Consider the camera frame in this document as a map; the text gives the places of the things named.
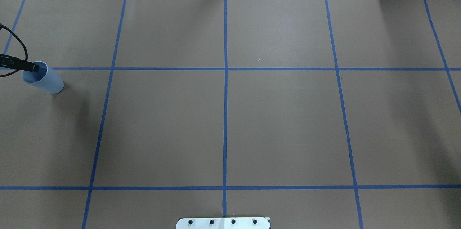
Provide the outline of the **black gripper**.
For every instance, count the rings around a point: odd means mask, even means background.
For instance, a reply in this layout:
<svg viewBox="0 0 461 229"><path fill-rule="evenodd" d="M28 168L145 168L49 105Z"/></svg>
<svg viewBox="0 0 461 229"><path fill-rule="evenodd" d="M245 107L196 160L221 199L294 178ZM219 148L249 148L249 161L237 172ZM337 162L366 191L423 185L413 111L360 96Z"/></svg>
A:
<svg viewBox="0 0 461 229"><path fill-rule="evenodd" d="M17 57L0 54L0 66L13 70L25 70L28 72L38 72L40 66L36 63L26 62Z"/></svg>

